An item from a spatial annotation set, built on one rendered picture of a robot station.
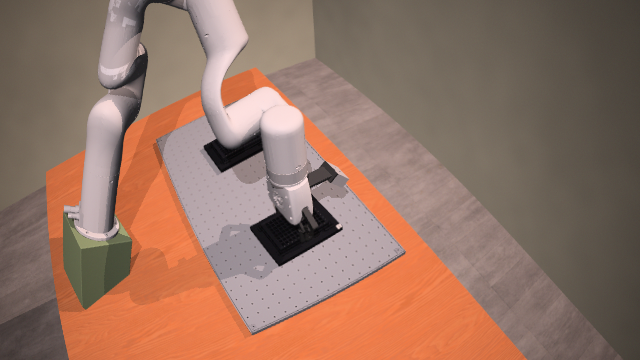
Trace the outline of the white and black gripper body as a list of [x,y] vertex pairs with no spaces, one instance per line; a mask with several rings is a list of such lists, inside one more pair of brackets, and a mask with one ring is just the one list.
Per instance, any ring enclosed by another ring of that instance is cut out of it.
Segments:
[[279,185],[269,179],[266,170],[269,198],[292,225],[300,223],[302,218],[302,209],[306,206],[311,214],[313,214],[313,202],[307,174],[298,183],[292,185]]

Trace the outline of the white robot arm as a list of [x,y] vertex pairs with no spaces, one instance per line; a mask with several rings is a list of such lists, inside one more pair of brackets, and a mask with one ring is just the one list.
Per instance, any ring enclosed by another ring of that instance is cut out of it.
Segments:
[[[95,241],[110,240],[119,231],[114,215],[123,142],[142,102],[148,54],[140,38],[150,3],[189,12],[207,57],[201,103],[219,143],[236,149],[261,133],[272,182],[292,185],[308,171],[303,115],[277,91],[262,87],[224,108],[224,76],[249,41],[233,0],[110,0],[98,63],[98,79],[108,94],[88,117],[81,201],[64,205],[77,231]],[[349,180],[327,161],[307,178],[310,188],[326,180],[343,188]]]

